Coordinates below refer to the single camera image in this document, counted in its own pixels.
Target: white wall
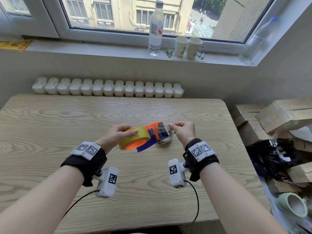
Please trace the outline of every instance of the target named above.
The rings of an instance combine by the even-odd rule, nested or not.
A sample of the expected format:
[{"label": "white wall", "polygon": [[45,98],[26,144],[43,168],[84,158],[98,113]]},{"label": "white wall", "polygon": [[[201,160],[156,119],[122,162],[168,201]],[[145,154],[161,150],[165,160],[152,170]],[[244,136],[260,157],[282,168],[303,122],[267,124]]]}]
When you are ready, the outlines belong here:
[{"label": "white wall", "polygon": [[103,56],[0,51],[0,107],[32,93],[38,76],[180,83],[188,98],[220,98],[229,107],[311,96],[312,6],[257,67]]}]

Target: cardboard box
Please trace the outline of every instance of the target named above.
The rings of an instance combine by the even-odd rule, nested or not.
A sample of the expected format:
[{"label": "cardboard box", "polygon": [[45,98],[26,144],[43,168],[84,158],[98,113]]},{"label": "cardboard box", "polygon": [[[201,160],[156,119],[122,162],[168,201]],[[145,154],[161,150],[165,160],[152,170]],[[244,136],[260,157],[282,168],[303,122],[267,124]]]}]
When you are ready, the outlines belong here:
[{"label": "cardboard box", "polygon": [[291,139],[292,136],[288,131],[277,132],[268,134],[264,131],[258,121],[248,121],[244,125],[240,126],[238,133],[241,136],[245,146],[264,141],[267,139]]},{"label": "cardboard box", "polygon": [[255,115],[263,110],[263,104],[240,104],[230,110],[236,128],[248,121],[256,121]]},{"label": "cardboard box", "polygon": [[312,123],[312,99],[299,98],[273,101],[255,117],[267,133],[298,130]]},{"label": "cardboard box", "polygon": [[294,183],[312,182],[312,162],[287,169]]},{"label": "cardboard box", "polygon": [[312,153],[312,142],[299,138],[293,138],[292,140],[294,141],[295,149]]},{"label": "cardboard box", "polygon": [[268,187],[272,194],[279,194],[279,193],[299,193],[301,192],[301,188],[296,186],[295,184],[289,184],[287,182],[279,182],[274,179],[267,180]]}]

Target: plastic water bottle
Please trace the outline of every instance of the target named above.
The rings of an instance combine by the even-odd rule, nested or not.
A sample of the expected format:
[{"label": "plastic water bottle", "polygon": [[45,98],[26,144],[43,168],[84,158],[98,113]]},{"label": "plastic water bottle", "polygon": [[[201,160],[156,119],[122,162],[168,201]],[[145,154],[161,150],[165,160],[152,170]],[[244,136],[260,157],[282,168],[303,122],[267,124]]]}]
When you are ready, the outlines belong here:
[{"label": "plastic water bottle", "polygon": [[165,15],[162,12],[163,2],[156,2],[156,9],[151,16],[149,51],[151,55],[157,55],[160,50],[163,23]]},{"label": "plastic water bottle", "polygon": [[244,50],[238,57],[244,61],[252,59],[260,45],[268,38],[271,27],[277,20],[277,17],[272,17],[269,22],[261,26],[260,29],[258,29],[252,38],[248,41]]}]

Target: white paper cup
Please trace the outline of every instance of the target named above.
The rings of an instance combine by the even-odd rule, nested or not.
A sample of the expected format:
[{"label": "white paper cup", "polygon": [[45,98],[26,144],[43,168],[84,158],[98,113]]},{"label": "white paper cup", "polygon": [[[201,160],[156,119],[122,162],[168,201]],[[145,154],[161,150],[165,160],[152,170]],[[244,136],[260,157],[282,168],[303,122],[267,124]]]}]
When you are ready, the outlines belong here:
[{"label": "white paper cup", "polygon": [[178,57],[182,57],[186,47],[188,46],[188,38],[184,36],[176,37],[176,46],[174,48],[174,54]]},{"label": "white paper cup", "polygon": [[197,55],[197,52],[202,45],[202,40],[199,38],[190,38],[189,48],[186,53],[186,57],[189,59],[194,59]]}]

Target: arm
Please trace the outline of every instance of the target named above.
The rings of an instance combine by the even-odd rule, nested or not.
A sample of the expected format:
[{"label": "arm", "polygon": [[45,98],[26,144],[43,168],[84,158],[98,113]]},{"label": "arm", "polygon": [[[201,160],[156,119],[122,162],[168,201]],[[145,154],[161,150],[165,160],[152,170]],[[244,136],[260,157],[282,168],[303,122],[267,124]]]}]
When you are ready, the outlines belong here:
[{"label": "arm", "polygon": [[[184,148],[196,138],[192,122],[177,122],[169,127]],[[204,167],[200,178],[227,234],[286,234],[270,212],[220,164]]]},{"label": "arm", "polygon": [[[95,141],[105,153],[125,137],[138,133],[127,131],[130,125],[114,125]],[[62,166],[29,193],[0,214],[2,234],[53,233],[80,189],[84,177],[79,169]]]}]

